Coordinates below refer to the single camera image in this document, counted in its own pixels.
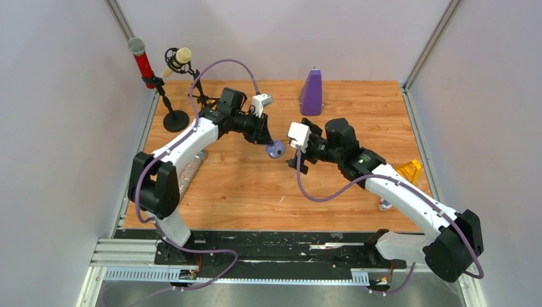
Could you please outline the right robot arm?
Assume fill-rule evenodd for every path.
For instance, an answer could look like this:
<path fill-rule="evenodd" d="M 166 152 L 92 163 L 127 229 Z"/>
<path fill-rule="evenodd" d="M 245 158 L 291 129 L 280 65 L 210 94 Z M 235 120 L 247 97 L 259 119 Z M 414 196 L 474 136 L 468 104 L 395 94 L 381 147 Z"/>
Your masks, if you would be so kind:
<path fill-rule="evenodd" d="M 381 155 L 360 145 L 356 132 L 346 118 L 329 120 L 323 129 L 303 118 L 291 123 L 289 144 L 296 150 L 288 165 L 297 172 L 297 180 L 308 172 L 307 163 L 335 164 L 349 183 L 324 197 L 315 198 L 298 184 L 303 195 L 314 202 L 337 198 L 354 185 L 389 201 L 416 224 L 420 235 L 377 231 L 365 249 L 365 258 L 373 267 L 389 260 L 427 265 L 446 282 L 455 282 L 466 274 L 475 279 L 485 276 L 479 257 L 484 251 L 481 220 L 471 211 L 458 212 L 424 193 L 403 178 Z"/>

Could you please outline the lavender oval charging case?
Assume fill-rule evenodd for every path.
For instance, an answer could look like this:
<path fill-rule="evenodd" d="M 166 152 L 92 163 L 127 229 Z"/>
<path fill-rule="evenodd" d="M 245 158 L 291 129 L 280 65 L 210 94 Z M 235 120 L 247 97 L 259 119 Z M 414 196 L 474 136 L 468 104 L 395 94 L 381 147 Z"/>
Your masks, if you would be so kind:
<path fill-rule="evenodd" d="M 276 139 L 272 144 L 265 146 L 265 151 L 270 158 L 278 159 L 285 154 L 286 145 L 280 139 Z"/>

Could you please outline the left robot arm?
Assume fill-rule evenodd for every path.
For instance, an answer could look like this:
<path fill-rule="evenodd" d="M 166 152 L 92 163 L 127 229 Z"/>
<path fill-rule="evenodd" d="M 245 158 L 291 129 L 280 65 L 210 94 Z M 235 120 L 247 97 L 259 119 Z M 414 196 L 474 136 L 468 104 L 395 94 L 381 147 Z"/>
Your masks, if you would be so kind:
<path fill-rule="evenodd" d="M 188 242 L 190 228 L 177 211 L 181 198 L 178 177 L 196 155 L 229 132 L 241 133 L 249 143 L 263 145 L 273 159 L 285 153 L 284 145 L 271 137 L 268 116 L 263 112 L 273 97 L 266 93 L 253 96 L 247 112 L 242 110 L 245 100 L 241 91 L 224 88 L 219 101 L 202 109 L 170 143 L 152 153 L 139 152 L 133 158 L 127 196 L 173 243 L 171 256 L 180 264 L 193 261 L 196 247 Z"/>

